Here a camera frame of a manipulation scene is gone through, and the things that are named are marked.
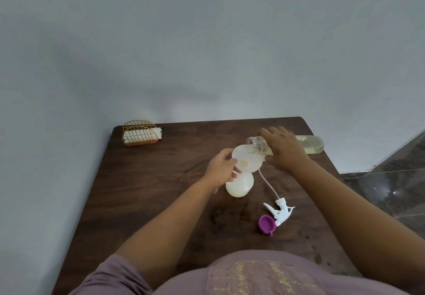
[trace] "purple sleeve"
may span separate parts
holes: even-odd
[[[150,295],[151,287],[120,255],[111,255],[70,295]]]

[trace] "marble floor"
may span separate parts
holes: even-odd
[[[358,194],[425,238],[425,133],[371,172],[342,177]]]

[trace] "wood grain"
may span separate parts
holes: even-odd
[[[122,126],[114,128],[88,196],[54,294],[67,294],[136,230],[170,205],[204,173],[221,149],[244,144],[260,127],[284,126],[295,135],[311,135],[300,117],[159,124],[158,144],[125,147]],[[311,157],[329,173],[339,174],[325,152]],[[262,173],[295,206],[273,236],[262,234],[258,219],[275,205],[274,194],[254,173],[254,186],[243,198],[220,189],[197,224],[177,273],[201,268],[243,249],[284,250],[316,261],[332,272],[354,266],[311,199],[284,172],[264,163]]]

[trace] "wooden table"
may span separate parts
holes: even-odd
[[[159,124],[158,144],[125,147],[122,126],[114,128],[93,187],[73,236],[54,294],[67,294],[136,230],[171,204],[204,173],[221,149],[245,144],[260,127],[284,126],[296,135],[313,134],[300,117]],[[312,155],[329,173],[339,174],[325,152]],[[258,229],[270,214],[263,202],[275,196],[258,172],[247,196],[234,198],[220,189],[197,224],[176,273],[209,265],[243,249],[284,250],[311,259],[327,270],[355,268],[311,199],[289,175],[264,163],[270,184],[295,206],[290,219],[273,236]]]

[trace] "hand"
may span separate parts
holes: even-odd
[[[284,127],[270,127],[269,130],[261,128],[258,135],[262,136],[272,149],[273,155],[267,155],[266,162],[274,167],[293,172],[311,162],[294,133],[285,130]]]
[[[207,170],[205,171],[202,180],[205,180],[208,184],[215,189],[217,192],[218,188],[226,182],[232,182],[238,177],[238,173],[242,173],[241,170],[235,168],[237,159],[226,160],[226,157],[233,152],[233,148],[225,148],[218,153],[208,164]]]

